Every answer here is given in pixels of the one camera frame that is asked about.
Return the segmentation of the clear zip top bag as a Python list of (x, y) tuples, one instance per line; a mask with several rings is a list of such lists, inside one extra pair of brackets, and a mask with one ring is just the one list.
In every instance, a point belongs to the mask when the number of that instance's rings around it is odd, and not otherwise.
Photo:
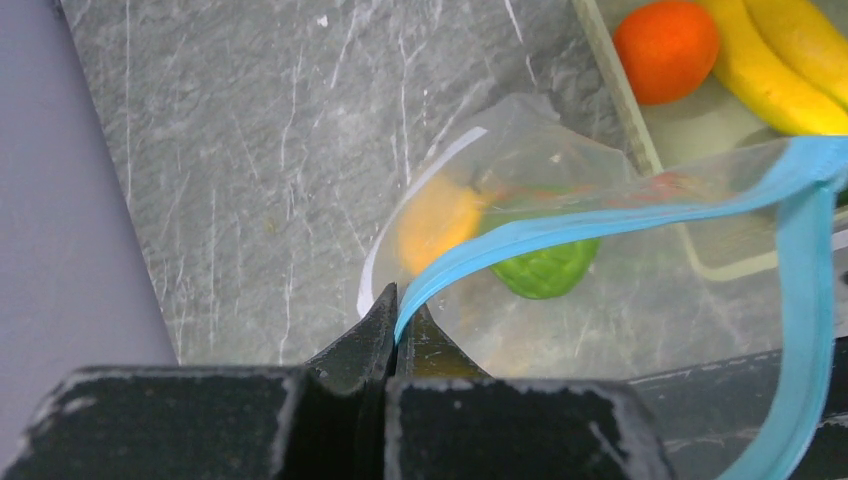
[[(358, 308), (381, 284), (407, 285), (405, 309), (427, 306), (484, 369), (509, 378), (633, 381), (778, 350), (769, 411), (714, 479), (787, 478), (830, 390), (840, 292), (832, 201), (847, 180), (846, 138), (782, 137), (646, 175), (618, 114), (603, 108), (600, 119), (602, 131), (592, 133), (547, 97), (515, 93), (452, 128), (368, 254)], [(568, 212), (477, 229), (412, 275), (398, 257), (396, 226), (436, 175), (489, 195), (488, 206), (530, 193)], [(676, 225), (766, 209), (775, 214), (775, 268), (729, 281), (694, 269)], [(561, 297), (520, 297), (489, 270), (593, 238), (602, 240), (594, 262)]]

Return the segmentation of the orange fruit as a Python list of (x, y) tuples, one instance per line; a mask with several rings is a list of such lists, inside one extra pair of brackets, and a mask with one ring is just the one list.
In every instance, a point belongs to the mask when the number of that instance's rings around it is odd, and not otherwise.
[(714, 20), (692, 1), (639, 7), (619, 24), (612, 40), (635, 99), (648, 106), (680, 100), (698, 89), (721, 45)]

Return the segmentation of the pale green perforated basket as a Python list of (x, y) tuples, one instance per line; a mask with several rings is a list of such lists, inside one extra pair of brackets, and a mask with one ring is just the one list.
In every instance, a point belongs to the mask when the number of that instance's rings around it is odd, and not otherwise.
[[(638, 1), (574, 4), (631, 142), (637, 170), (659, 174), (681, 163), (775, 142), (777, 133), (713, 78), (677, 102), (656, 107), (636, 103), (610, 31), (640, 5)], [(774, 225), (775, 214), (766, 209), (740, 217), (678, 224), (675, 229), (696, 271), (709, 280), (729, 281), (777, 266)]]

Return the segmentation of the yellow banana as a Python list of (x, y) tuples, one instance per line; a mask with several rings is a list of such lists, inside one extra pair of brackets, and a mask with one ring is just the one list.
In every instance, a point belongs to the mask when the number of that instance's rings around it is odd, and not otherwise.
[(845, 135), (847, 113), (767, 46), (742, 1), (701, 1), (720, 38), (712, 74), (768, 126), (787, 135)]

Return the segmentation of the yellow bell pepper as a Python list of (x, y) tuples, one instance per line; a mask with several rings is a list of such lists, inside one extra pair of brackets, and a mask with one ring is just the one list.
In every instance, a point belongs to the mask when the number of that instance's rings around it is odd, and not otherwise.
[(448, 250), (473, 238), (490, 200), (447, 176), (431, 178), (397, 222), (398, 257), (404, 269), (418, 275)]

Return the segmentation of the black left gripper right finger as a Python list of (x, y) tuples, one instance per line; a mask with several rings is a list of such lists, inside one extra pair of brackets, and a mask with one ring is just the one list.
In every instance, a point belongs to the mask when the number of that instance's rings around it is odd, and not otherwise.
[(622, 382), (498, 379), (421, 308), (386, 385), (389, 479), (672, 479), (652, 415)]

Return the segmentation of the green lime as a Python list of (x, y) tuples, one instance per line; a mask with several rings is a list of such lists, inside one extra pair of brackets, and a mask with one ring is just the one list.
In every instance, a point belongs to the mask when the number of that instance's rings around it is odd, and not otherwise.
[[(564, 215), (559, 207), (544, 208), (541, 198), (514, 193), (495, 200), (486, 208), (478, 233), (485, 234), (518, 220)], [(546, 300), (569, 293), (594, 262), (599, 238), (565, 243), (522, 254), (489, 267), (512, 293), (531, 300)]]

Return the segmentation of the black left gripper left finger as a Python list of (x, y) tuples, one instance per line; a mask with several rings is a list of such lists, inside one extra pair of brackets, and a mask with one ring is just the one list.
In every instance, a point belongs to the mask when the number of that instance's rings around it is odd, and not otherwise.
[(96, 366), (42, 401), (5, 479), (379, 479), (398, 292), (305, 363)]

